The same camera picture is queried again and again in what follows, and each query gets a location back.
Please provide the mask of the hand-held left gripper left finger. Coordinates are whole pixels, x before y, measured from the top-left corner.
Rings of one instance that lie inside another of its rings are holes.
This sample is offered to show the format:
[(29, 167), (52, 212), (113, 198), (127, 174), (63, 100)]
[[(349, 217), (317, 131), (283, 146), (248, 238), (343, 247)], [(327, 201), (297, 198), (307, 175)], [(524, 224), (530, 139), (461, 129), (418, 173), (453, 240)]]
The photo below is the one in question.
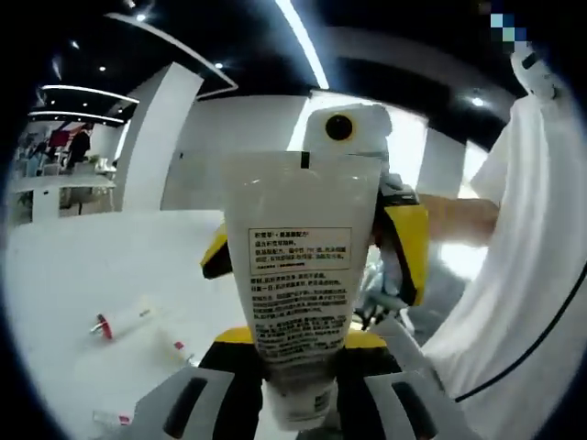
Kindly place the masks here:
[(158, 385), (136, 405), (137, 439), (252, 439), (265, 368), (250, 330), (218, 335), (196, 367)]

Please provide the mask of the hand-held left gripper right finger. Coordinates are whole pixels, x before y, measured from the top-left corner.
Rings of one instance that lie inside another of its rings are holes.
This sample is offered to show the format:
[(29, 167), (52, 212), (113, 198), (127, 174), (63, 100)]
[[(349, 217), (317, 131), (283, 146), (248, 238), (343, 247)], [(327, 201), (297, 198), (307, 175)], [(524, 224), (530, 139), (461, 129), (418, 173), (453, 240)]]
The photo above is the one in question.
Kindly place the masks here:
[(337, 411), (344, 439), (435, 439), (439, 428), (423, 389), (439, 390), (424, 367), (404, 369), (384, 339), (347, 336), (336, 354)]

